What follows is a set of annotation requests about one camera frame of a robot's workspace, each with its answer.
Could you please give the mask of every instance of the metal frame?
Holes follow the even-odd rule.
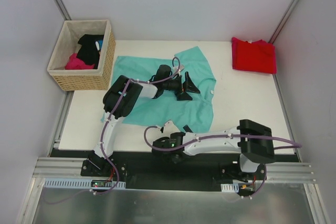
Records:
[[[85,158],[41,157],[33,178],[92,178],[81,177]],[[273,163],[267,165],[267,183],[316,184],[316,175],[308,163]]]
[[[58,6],[64,20],[71,20],[71,17],[62,0],[54,0]],[[292,0],[287,8],[284,16],[282,17],[279,25],[273,33],[270,43],[274,43],[279,34],[283,30],[289,17],[297,7],[300,0]],[[293,131],[291,129],[288,114],[281,95],[281,89],[278,83],[277,76],[274,75],[274,82],[277,88],[278,96],[280,99],[282,111],[286,120],[286,125],[290,134],[290,138],[294,140]],[[65,125],[66,117],[71,105],[73,92],[67,92],[61,106],[60,116],[57,121],[56,130],[52,138],[49,154],[53,148],[58,148],[62,131]],[[27,192],[23,208],[21,209],[18,223],[32,223],[40,198],[40,194],[45,182],[45,178],[83,178],[80,176],[83,158],[39,158],[31,179],[29,190]],[[275,163],[267,165],[267,183],[291,183],[291,184],[304,184],[307,199],[315,223],[330,223],[330,219],[325,210],[325,206],[320,196],[319,187],[317,185],[316,175],[314,174],[311,165],[308,163]]]

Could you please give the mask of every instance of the red folded shirt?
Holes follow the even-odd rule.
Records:
[[[263,40],[249,43],[233,37],[232,68],[242,71],[276,73],[275,47]]]

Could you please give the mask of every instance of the cable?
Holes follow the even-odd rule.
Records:
[[[146,144],[154,149],[154,150],[157,150],[157,151],[161,151],[161,152],[171,152],[171,151],[176,151],[176,150],[179,150],[181,148],[184,148],[190,144],[193,144],[195,142],[198,142],[198,141],[201,141],[201,140],[206,140],[206,139],[209,139],[209,138],[221,138],[221,137],[245,137],[245,138],[258,138],[258,139],[264,139],[264,140],[275,140],[275,141],[280,141],[280,142],[285,142],[285,143],[288,143],[288,144],[292,144],[291,146],[282,146],[282,147],[287,147],[287,148],[301,148],[302,145],[301,144],[298,144],[294,141],[291,141],[291,140],[288,140],[288,139],[285,139],[285,138],[280,138],[280,137],[275,137],[275,136],[259,136],[259,135],[243,135],[243,134],[232,134],[232,135],[228,135],[228,134],[221,134],[221,135],[209,135],[209,136],[201,136],[201,137],[198,137],[198,138],[195,138],[195,139],[192,139],[190,140],[189,142],[186,142],[180,146],[177,146],[177,147],[174,147],[174,148],[158,148],[158,147],[155,147],[153,145],[151,145],[148,140],[147,140],[147,131],[149,129],[152,129],[152,128],[159,128],[158,126],[148,126],[144,133],[143,133],[143,137],[144,137],[144,140],[146,142]]]
[[[264,184],[265,184],[265,181],[266,181],[266,176],[267,176],[267,168],[266,168],[266,165],[264,164],[264,170],[265,170],[265,172],[264,172],[264,179],[263,179],[263,181],[261,182],[261,185],[258,187],[258,189],[252,194],[252,195],[255,195],[256,193],[258,193],[261,189],[262,189],[262,187],[264,186]]]
[[[253,189],[256,189],[256,180],[257,180],[257,176],[256,175],[254,175],[254,177],[253,177]]]
[[[59,203],[62,203],[64,201],[67,201],[68,199],[71,199],[71,198],[74,198],[74,196],[77,196],[81,193],[84,193],[85,191],[89,192],[89,189],[84,189],[84,190],[81,190],[81,191],[78,191],[76,192],[75,194],[65,198],[65,199],[62,199],[62,200],[59,200],[59,201],[56,201],[56,202],[48,202],[45,198],[45,191],[42,192],[41,196],[42,196],[42,200],[44,203],[48,204],[48,205],[56,205],[56,204],[59,204]]]
[[[235,180],[238,180],[238,181],[240,181],[240,182],[248,183],[247,180],[237,178],[236,176],[233,176],[231,173],[228,173],[227,171],[225,171],[225,175],[228,175],[228,176],[230,176],[231,178],[233,178],[233,179],[235,179]]]
[[[114,174],[114,169],[111,169],[111,175],[107,180],[105,180],[105,183],[106,182],[111,182],[111,180],[113,179],[113,174]]]

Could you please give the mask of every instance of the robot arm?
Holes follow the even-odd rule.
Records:
[[[239,137],[224,137],[223,135],[265,135],[271,136],[271,129],[251,120],[240,120],[239,126],[219,132],[195,134],[192,132],[178,132],[170,137],[163,137],[153,142],[152,153],[163,156],[173,163],[179,163],[184,159],[200,153],[208,152],[238,152],[240,153],[240,170],[244,173],[254,173],[260,164],[275,162],[273,142],[261,139],[249,139]],[[169,149],[181,146],[194,139],[203,138],[179,150],[158,151],[157,148]]]
[[[188,72],[185,73],[185,82],[183,84],[182,76],[179,73],[171,79],[159,82],[159,80],[163,80],[171,75],[172,69],[169,66],[160,65],[156,74],[153,75],[151,80],[147,83],[131,81],[119,104],[117,104],[117,102],[126,83],[129,81],[129,78],[126,76],[120,76],[107,91],[103,98],[105,110],[104,118],[106,121],[109,121],[103,136],[103,148],[107,156],[111,156],[113,153],[114,140],[116,138],[116,129],[118,128],[118,125],[122,123],[125,116],[128,116],[131,113],[138,98],[156,99],[163,94],[164,90],[169,90],[174,91],[178,101],[183,101],[193,100],[188,92],[197,94],[201,93],[191,81]],[[116,104],[118,106],[113,114],[111,114]],[[94,152],[99,157],[104,157],[101,151],[100,141],[94,148]]]

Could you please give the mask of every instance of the clothing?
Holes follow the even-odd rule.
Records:
[[[77,58],[84,61],[86,65],[94,65],[98,68],[99,51],[96,48],[96,41],[103,40],[104,35],[84,34],[78,41],[82,45],[78,51]]]
[[[77,58],[77,54],[72,54],[66,66],[66,70],[93,69],[94,65],[86,65],[84,61]]]
[[[138,98],[132,112],[123,123],[142,126],[163,125],[168,120],[183,131],[187,124],[195,132],[208,132],[213,120],[212,98],[216,79],[208,61],[198,47],[176,54],[184,72],[188,71],[191,80],[201,91],[201,94],[189,93],[192,101],[177,101],[173,91],[164,91],[157,99]],[[128,78],[149,80],[160,65],[172,66],[172,60],[118,56],[115,61],[112,83],[120,75]]]
[[[249,43],[233,37],[232,68],[242,71],[276,73],[275,47],[263,40]]]
[[[99,50],[98,51],[101,51],[101,48],[103,47],[103,41],[98,40],[98,44],[99,44]]]

